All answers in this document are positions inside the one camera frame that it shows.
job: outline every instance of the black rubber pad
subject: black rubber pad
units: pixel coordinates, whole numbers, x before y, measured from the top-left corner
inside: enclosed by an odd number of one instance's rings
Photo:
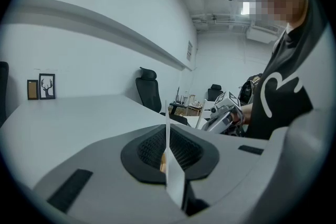
[[[261,148],[246,146],[246,145],[240,146],[238,149],[241,151],[247,151],[253,154],[257,154],[257,155],[261,155],[264,151]]]
[[[92,174],[91,171],[77,169],[47,200],[48,203],[66,213]]]

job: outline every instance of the office chair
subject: office chair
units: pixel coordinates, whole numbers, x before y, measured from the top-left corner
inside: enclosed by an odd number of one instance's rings
[[[6,62],[0,62],[0,127],[7,119],[6,116],[6,89],[9,66]]]
[[[162,105],[159,95],[159,85],[156,80],[156,73],[150,69],[140,68],[142,70],[142,75],[140,78],[136,78],[135,84],[138,89],[142,105],[159,113]],[[188,125],[188,120],[184,117],[169,114],[169,118],[184,125]]]
[[[210,102],[216,101],[216,98],[223,93],[221,89],[222,89],[221,85],[212,84],[211,88],[208,89],[208,99],[207,100]]]

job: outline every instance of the white graphic print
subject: white graphic print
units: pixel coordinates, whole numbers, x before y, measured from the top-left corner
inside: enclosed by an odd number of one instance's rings
[[[224,98],[224,95],[225,95],[226,92],[223,92],[220,96],[218,96],[218,100],[215,102],[215,104],[218,104],[219,102],[222,102],[223,98]]]
[[[238,99],[232,93],[230,93],[229,97],[236,105],[239,105]]]
[[[292,75],[288,76],[285,80],[282,80],[281,74],[278,73],[278,72],[274,72],[274,73],[270,74],[266,78],[266,80],[263,82],[263,85],[261,86],[260,99],[261,99],[262,106],[264,107],[265,113],[269,118],[272,117],[272,112],[269,109],[269,106],[268,106],[266,98],[265,98],[265,86],[266,86],[266,83],[272,78],[277,80],[278,84],[277,84],[276,90],[278,90],[281,86],[285,85],[287,82],[291,81],[292,79],[298,78],[298,74],[296,72],[294,72]],[[300,91],[302,86],[303,86],[303,84],[299,79],[298,84],[294,88],[294,93],[297,93],[298,91]]]

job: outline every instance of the black mesh vent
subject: black mesh vent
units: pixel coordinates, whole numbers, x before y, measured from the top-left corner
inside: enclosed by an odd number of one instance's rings
[[[203,156],[201,146],[173,129],[170,129],[170,149],[183,170],[194,165]]]
[[[139,159],[160,170],[161,158],[166,149],[165,128],[150,136],[138,146]]]

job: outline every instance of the robotic hand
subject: robotic hand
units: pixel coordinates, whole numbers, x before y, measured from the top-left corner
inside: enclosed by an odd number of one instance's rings
[[[231,114],[237,114],[238,122],[233,122]],[[202,130],[215,133],[241,136],[240,127],[244,122],[244,115],[240,109],[240,101],[229,91],[217,97],[211,108],[211,118],[203,125]]]

